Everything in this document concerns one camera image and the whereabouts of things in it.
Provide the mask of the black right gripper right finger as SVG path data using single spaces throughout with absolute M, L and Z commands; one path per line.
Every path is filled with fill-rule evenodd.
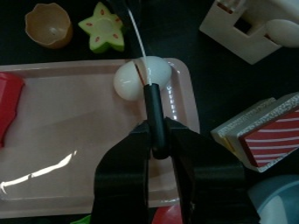
M 166 120 L 183 224 L 260 224 L 245 166 L 217 142 Z

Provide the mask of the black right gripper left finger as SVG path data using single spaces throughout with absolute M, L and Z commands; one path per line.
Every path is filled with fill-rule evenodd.
M 143 122 L 102 158 L 90 224 L 149 224 L 150 143 Z

